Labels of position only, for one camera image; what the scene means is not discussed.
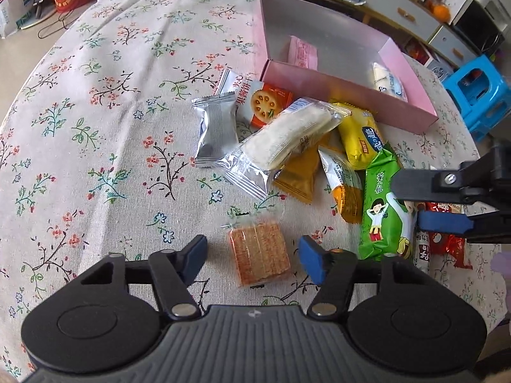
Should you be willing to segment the mustard yellow snack packet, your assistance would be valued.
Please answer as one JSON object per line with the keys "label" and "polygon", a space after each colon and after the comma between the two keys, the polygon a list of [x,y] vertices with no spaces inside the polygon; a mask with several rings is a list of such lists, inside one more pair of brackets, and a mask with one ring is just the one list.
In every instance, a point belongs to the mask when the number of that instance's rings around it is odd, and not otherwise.
{"label": "mustard yellow snack packet", "polygon": [[285,194],[305,204],[311,204],[314,199],[315,178],[320,168],[320,146],[338,150],[339,136],[335,131],[330,131],[301,154],[291,156],[273,184]]}

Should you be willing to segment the white microwave oven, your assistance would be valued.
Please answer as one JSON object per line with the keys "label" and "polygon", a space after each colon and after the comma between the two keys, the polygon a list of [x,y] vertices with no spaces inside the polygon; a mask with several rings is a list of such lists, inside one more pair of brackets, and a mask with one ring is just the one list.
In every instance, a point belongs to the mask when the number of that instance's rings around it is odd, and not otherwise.
{"label": "white microwave oven", "polygon": [[500,0],[470,0],[454,28],[476,51],[492,56],[510,34],[510,11]]}

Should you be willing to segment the white blue snack packet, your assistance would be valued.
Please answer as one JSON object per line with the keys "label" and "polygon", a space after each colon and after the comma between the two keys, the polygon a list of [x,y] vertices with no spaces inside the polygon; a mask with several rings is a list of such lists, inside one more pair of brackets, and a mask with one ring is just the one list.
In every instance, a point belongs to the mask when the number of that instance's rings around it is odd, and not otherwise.
{"label": "white blue snack packet", "polygon": [[404,102],[408,101],[404,85],[394,73],[377,62],[373,62],[371,67],[373,73],[373,86],[375,90],[403,100]]}

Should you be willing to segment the white drawer cabinet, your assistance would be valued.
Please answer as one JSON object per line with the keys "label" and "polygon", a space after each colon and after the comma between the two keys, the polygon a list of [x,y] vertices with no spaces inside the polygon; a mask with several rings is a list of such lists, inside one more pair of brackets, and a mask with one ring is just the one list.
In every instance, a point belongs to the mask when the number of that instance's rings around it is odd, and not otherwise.
{"label": "white drawer cabinet", "polygon": [[365,23],[374,18],[404,31],[454,67],[479,56],[454,29],[440,23],[415,0],[365,0],[362,11]]}

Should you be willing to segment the orange silver snack packet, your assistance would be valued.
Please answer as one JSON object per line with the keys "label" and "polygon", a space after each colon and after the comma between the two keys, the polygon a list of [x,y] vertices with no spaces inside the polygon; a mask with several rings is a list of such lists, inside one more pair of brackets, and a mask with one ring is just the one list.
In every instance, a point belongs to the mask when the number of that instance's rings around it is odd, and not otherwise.
{"label": "orange silver snack packet", "polygon": [[347,223],[360,224],[363,198],[358,174],[338,150],[320,146],[318,152],[337,213]]}

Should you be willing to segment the pink cardboard box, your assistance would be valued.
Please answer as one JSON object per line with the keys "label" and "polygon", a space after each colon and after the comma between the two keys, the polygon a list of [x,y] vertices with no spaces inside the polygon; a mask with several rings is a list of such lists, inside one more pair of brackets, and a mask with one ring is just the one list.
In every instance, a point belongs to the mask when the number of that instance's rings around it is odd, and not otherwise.
{"label": "pink cardboard box", "polygon": [[[255,72],[260,79],[298,97],[335,100],[369,110],[377,121],[420,134],[438,120],[408,58],[389,36],[351,17],[302,0],[257,0]],[[292,37],[317,50],[314,69],[287,60]],[[403,84],[406,100],[375,89],[373,63]]]}

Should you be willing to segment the yellow cracker packet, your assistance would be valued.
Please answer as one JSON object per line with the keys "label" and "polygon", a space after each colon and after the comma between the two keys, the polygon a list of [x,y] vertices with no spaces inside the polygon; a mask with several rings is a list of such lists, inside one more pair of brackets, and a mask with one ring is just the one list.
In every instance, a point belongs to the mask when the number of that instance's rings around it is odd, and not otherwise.
{"label": "yellow cracker packet", "polygon": [[338,132],[347,155],[347,160],[355,170],[365,170],[385,142],[370,111],[348,103],[334,103],[350,111],[338,125]]}

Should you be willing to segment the red candy packet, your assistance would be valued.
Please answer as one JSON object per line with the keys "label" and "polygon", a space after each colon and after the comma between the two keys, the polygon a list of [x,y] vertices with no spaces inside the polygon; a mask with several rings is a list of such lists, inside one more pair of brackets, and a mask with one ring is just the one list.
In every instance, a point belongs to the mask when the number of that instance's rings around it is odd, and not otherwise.
{"label": "red candy packet", "polygon": [[443,256],[455,268],[472,270],[465,255],[466,239],[455,227],[454,214],[462,214],[460,205],[420,201],[416,204],[414,265],[430,272],[432,256]]}

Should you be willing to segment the orange wafer clear packet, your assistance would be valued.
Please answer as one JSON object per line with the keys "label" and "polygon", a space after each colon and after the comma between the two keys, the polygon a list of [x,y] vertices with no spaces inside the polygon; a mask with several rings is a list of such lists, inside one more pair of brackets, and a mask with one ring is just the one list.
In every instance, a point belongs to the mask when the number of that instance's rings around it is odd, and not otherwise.
{"label": "orange wafer clear packet", "polygon": [[275,218],[248,218],[226,230],[241,286],[264,284],[290,270],[286,240]]}

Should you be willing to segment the white rice cracker packet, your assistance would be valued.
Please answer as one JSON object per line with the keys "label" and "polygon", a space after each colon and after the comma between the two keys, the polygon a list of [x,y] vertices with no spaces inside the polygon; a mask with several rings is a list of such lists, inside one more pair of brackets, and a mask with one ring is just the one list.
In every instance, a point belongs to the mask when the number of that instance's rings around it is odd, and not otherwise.
{"label": "white rice cracker packet", "polygon": [[230,183],[262,200],[291,156],[317,143],[351,114],[345,106],[299,98],[217,160],[217,166]]}

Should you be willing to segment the orange fruit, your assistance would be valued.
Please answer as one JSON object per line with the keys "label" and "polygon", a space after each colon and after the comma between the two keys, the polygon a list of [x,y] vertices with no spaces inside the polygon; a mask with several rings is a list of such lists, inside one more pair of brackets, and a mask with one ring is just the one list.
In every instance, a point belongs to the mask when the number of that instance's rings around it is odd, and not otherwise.
{"label": "orange fruit", "polygon": [[434,4],[431,7],[431,14],[439,23],[448,23],[451,18],[449,8],[442,4]]}

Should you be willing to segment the blue plastic stool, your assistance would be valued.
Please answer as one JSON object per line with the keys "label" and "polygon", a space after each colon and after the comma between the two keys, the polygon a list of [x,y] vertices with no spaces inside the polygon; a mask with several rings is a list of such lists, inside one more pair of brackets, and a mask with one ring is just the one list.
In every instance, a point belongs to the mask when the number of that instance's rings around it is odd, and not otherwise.
{"label": "blue plastic stool", "polygon": [[510,113],[510,88],[487,56],[479,56],[443,81],[472,138],[480,142]]}

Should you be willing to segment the floral tablecloth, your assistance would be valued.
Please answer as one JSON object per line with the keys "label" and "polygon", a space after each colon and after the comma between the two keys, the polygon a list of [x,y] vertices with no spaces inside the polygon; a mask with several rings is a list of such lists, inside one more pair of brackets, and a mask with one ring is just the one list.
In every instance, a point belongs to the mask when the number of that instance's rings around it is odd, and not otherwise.
{"label": "floral tablecloth", "polygon": [[179,249],[198,234],[207,263],[191,286],[213,304],[300,305],[317,292],[296,256],[289,273],[238,282],[225,228],[271,214],[287,248],[309,235],[358,246],[324,175],[305,204],[280,189],[257,200],[199,168],[191,100],[222,71],[256,74],[257,0],[99,0],[47,50],[1,126],[1,375],[33,372],[23,320],[112,252],[130,261]]}

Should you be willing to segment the pink wafer packet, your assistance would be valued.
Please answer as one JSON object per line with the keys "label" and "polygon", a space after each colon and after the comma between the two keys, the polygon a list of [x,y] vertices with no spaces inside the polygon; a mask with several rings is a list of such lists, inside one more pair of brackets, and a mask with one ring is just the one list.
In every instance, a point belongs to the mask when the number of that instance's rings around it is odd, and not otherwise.
{"label": "pink wafer packet", "polygon": [[287,62],[297,67],[317,70],[319,64],[317,48],[297,36],[291,35]]}

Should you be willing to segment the green cartoon snack packet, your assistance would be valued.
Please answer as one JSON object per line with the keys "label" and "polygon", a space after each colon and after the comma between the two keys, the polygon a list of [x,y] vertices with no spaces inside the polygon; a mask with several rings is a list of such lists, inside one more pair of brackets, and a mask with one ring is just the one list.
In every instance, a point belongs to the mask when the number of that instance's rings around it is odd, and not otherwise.
{"label": "green cartoon snack packet", "polygon": [[365,189],[359,239],[359,258],[380,260],[386,254],[405,259],[412,254],[416,210],[391,190],[401,165],[389,144],[365,169]]}

